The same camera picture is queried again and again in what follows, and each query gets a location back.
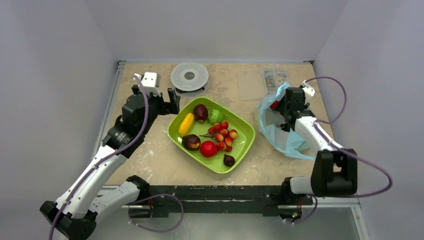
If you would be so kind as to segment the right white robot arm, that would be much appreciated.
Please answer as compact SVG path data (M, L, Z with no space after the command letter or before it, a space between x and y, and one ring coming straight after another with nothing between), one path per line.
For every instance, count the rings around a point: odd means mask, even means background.
M300 135L316 154L310 176L287 177L287 185L280 196L288 204L300 195L317 197L350 196L358 188L358 161L353 149L345 149L336 143L319 125L316 116L308 109L309 99L314 95L310 87L288 87L275 110L285 123L282 130Z

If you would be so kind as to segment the light blue plastic bag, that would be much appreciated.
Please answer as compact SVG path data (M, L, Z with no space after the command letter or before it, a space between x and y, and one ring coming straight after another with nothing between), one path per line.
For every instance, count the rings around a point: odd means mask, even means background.
M283 99L285 90L290 86L283 83L275 93L265 96L254 108L253 117L255 126L266 140L280 153L289 158L315 161L314 156L302 154L301 151L309 149L306 141L295 131L284 131L278 128L284 124L284 117L271 109L271 105Z

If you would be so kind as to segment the red fake pomegranate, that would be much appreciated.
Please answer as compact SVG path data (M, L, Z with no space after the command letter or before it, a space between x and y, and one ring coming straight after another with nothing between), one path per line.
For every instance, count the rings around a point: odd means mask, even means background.
M199 151L203 157L212 158L217 154L218 149L214 142L208 140L200 145Z

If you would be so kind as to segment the dark red yellow fake fruit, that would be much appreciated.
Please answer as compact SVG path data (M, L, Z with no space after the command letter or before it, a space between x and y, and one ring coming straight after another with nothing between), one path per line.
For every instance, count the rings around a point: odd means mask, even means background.
M188 134L182 138L182 146L189 151L197 151L202 144L200 138L195 134Z

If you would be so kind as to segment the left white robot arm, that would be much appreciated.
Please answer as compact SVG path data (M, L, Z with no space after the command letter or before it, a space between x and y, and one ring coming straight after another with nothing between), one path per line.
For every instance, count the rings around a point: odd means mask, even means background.
M169 102L161 93L133 85L133 94L122 106L122 113L102 140L93 160L71 187L57 200L45 201L40 212L50 222L48 238L58 230L69 240L86 240L97 224L113 210L126 204L151 205L150 184L136 175L128 177L115 190L98 196L111 175L144 142L145 135L159 115L178 114L180 96L168 88Z

